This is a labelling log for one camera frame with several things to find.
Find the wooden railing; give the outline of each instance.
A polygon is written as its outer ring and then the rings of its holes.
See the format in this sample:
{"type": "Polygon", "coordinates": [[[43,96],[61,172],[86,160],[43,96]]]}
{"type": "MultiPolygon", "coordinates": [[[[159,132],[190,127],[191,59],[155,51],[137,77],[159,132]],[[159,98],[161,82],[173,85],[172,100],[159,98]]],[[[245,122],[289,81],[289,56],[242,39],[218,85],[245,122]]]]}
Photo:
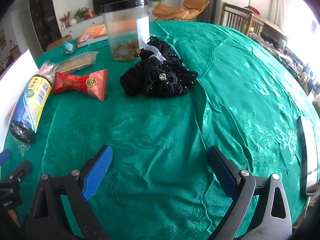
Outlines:
{"type": "Polygon", "coordinates": [[[224,3],[220,25],[223,25],[225,17],[227,17],[226,27],[236,29],[246,36],[250,33],[250,27],[253,27],[253,32],[257,35],[265,33],[275,40],[281,38],[288,41],[286,34],[278,26],[248,9],[224,3]]]}

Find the green tablecloth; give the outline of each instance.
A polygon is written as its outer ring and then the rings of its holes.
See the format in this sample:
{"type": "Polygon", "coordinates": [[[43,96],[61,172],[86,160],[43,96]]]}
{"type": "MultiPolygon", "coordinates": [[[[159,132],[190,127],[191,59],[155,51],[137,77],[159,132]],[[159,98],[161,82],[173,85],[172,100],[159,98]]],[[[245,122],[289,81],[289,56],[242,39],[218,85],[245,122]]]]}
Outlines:
{"type": "MultiPolygon", "coordinates": [[[[198,82],[185,96],[131,98],[119,78],[135,62],[114,61],[108,41],[77,49],[75,54],[100,52],[95,65],[76,74],[107,68],[106,100],[78,91],[49,98],[36,143],[23,158],[32,162],[33,171],[21,184],[20,219],[28,213],[43,173],[66,175],[107,144],[113,161],[89,203],[114,240],[206,239],[231,204],[208,167],[211,145],[253,175],[279,174],[295,221],[305,201],[299,197],[300,115],[311,120],[320,141],[319,117],[298,83],[268,52],[235,30],[154,22],[150,33],[175,48],[185,66],[199,73],[198,82]]],[[[59,63],[72,56],[63,56],[58,47],[36,63],[59,63]]],[[[1,169],[4,177],[22,161],[11,135],[5,148],[12,157],[1,169]]],[[[249,225],[252,202],[240,233],[249,225]]]]}

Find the gray ribbon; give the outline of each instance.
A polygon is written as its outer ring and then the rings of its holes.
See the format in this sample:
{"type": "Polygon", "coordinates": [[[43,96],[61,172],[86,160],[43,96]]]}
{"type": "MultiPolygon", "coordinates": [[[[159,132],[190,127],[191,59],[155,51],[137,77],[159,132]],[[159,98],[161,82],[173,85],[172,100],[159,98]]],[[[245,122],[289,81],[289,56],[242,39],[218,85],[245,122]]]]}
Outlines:
{"type": "Polygon", "coordinates": [[[166,60],[162,54],[160,53],[160,51],[154,47],[154,46],[150,46],[148,44],[146,44],[144,42],[144,40],[141,41],[141,46],[145,49],[145,50],[149,50],[149,51],[152,51],[154,54],[150,56],[151,57],[156,57],[158,60],[161,61],[161,63],[163,63],[164,60],[166,60]]]}

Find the black lace fabric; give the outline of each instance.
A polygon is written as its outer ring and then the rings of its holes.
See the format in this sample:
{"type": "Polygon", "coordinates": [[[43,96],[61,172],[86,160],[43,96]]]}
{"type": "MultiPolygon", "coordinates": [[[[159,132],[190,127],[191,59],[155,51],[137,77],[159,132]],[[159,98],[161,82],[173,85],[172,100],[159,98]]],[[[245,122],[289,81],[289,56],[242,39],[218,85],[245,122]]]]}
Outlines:
{"type": "Polygon", "coordinates": [[[182,59],[168,43],[151,37],[148,45],[156,47],[166,59],[163,63],[152,51],[142,49],[141,62],[120,77],[120,84],[129,96],[144,94],[153,97],[170,97],[188,93],[198,77],[182,65],[182,59]]]}

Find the screw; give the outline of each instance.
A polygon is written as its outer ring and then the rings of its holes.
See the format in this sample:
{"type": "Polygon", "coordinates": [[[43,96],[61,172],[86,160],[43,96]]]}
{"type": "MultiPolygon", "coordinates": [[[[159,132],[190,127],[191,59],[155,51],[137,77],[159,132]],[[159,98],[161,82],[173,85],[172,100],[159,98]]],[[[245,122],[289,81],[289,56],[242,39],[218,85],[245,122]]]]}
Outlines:
{"type": "Polygon", "coordinates": [[[45,180],[49,177],[49,175],[47,173],[42,174],[41,179],[45,180]]]}
{"type": "Polygon", "coordinates": [[[246,170],[242,170],[241,174],[245,177],[248,177],[250,175],[249,171],[246,171],[246,170]]]}
{"type": "Polygon", "coordinates": [[[72,176],[78,176],[80,174],[79,170],[73,170],[71,171],[72,176]]]}
{"type": "Polygon", "coordinates": [[[274,173],[274,174],[272,174],[272,178],[275,179],[275,180],[278,180],[280,177],[279,177],[278,174],[275,174],[275,173],[274,173]]]}

